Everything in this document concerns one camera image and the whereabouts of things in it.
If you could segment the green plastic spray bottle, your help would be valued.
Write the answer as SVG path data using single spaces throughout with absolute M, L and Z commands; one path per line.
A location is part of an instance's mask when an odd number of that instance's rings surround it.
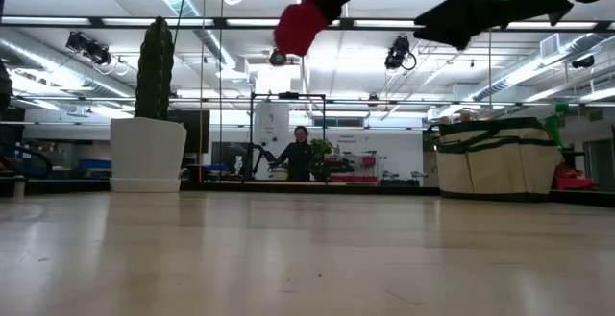
M 555 142 L 558 148 L 563 148 L 564 143 L 560 134 L 559 122 L 563 116 L 566 116 L 570 111 L 570 106 L 567 103 L 557 103 L 553 113 L 545 119 L 545 129 L 549 137 Z

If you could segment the red black gardening glove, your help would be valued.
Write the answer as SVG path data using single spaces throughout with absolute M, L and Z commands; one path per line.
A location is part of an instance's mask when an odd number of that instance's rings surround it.
M 303 57 L 316 36 L 329 27 L 351 0 L 301 0 L 287 6 L 274 30 L 279 53 Z

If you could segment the beige green gardening bag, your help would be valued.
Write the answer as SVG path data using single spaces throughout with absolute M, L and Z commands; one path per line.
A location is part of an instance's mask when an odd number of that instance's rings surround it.
M 543 202 L 562 155 L 534 117 L 428 127 L 446 198 Z

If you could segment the red bin rack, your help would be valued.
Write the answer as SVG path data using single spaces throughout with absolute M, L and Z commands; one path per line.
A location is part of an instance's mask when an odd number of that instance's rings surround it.
M 326 158 L 330 182 L 376 184 L 379 181 L 376 156 L 330 156 Z

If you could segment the leafy green potted plant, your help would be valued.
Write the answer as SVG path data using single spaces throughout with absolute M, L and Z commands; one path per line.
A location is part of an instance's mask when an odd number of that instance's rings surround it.
M 312 151 L 309 170 L 318 182 L 326 182 L 330 176 L 327 157 L 332 153 L 332 144 L 327 139 L 314 138 L 309 143 Z

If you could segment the red storage bin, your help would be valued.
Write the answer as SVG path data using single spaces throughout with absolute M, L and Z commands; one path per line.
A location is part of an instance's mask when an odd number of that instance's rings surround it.
M 582 171 L 577 169 L 558 169 L 555 173 L 555 188 L 557 190 L 594 190 L 596 185 L 584 178 Z

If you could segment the person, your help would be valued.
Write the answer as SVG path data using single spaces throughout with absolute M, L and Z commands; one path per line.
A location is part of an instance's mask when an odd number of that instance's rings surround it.
M 287 163 L 287 179 L 290 182 L 309 182 L 309 165 L 312 159 L 312 149 L 308 142 L 308 130 L 298 126 L 294 130 L 295 141 L 289 143 L 281 155 L 269 164 L 271 168 Z

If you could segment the black monitor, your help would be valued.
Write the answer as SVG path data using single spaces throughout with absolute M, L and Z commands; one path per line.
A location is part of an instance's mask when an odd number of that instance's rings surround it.
M 180 123 L 186 129 L 186 153 L 209 151 L 209 110 L 171 110 L 168 112 L 168 120 Z

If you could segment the tall green cactus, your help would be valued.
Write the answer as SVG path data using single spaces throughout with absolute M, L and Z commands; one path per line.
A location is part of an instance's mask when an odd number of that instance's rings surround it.
M 174 67 L 173 35 L 158 16 L 145 32 L 138 58 L 135 117 L 168 118 L 170 83 Z

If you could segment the white plant pot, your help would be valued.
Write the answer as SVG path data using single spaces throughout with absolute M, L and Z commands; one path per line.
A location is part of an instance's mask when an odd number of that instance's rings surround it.
M 175 122 L 135 117 L 111 121 L 111 190 L 171 193 L 180 189 L 187 130 Z

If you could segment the black studio light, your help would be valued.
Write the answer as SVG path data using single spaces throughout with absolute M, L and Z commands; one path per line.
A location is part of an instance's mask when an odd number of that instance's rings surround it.
M 99 44 L 80 32 L 71 32 L 65 43 L 65 47 L 76 54 L 81 54 L 88 58 L 96 65 L 106 66 L 112 61 L 108 46 Z

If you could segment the blue storage bin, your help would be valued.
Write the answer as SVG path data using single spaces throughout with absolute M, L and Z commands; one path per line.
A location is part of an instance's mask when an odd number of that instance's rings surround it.
M 111 161 L 108 159 L 83 158 L 78 160 L 80 170 L 111 170 Z

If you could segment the silver air duct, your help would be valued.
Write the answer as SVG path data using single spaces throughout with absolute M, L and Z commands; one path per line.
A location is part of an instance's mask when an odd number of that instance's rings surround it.
M 0 28 L 0 58 L 9 69 L 38 74 L 64 88 L 96 89 L 116 97 L 135 95 L 130 86 L 103 75 L 90 63 L 80 62 L 10 28 Z
M 550 68 L 578 60 L 594 52 L 614 37 L 615 34 L 610 33 L 588 33 L 580 36 L 556 33 L 548 36 L 539 43 L 538 51 L 478 84 L 464 100 L 481 102 L 495 93 L 519 85 Z

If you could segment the black background rig frame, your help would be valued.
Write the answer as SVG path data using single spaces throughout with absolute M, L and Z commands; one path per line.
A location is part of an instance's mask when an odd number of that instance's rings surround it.
M 250 98 L 250 133 L 249 143 L 262 146 L 278 158 L 286 146 L 295 141 L 294 130 L 298 126 L 291 123 L 291 107 L 293 105 L 310 105 L 315 100 L 324 101 L 322 94 L 308 95 L 298 92 L 280 92 L 277 94 L 254 93 Z M 266 160 L 262 160 L 256 174 L 256 181 L 282 181 L 287 179 L 287 163 L 284 162 L 271 168 Z

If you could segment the black overhead frame beam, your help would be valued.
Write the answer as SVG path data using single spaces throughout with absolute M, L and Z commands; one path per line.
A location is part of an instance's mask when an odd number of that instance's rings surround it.
M 89 29 L 140 29 L 149 26 L 152 17 L 103 17 L 103 16 L 29 16 L 6 15 L 0 17 L 1 27 L 22 28 L 89 28 Z M 272 17 L 258 18 L 176 18 L 166 19 L 170 26 L 180 29 L 210 30 L 270 30 L 279 20 Z M 341 18 L 330 26 L 344 31 L 399 31 L 410 32 L 419 28 L 411 19 Z M 547 21 L 517 21 L 503 28 L 506 33 L 615 33 L 615 21 L 561 21 L 552 26 Z

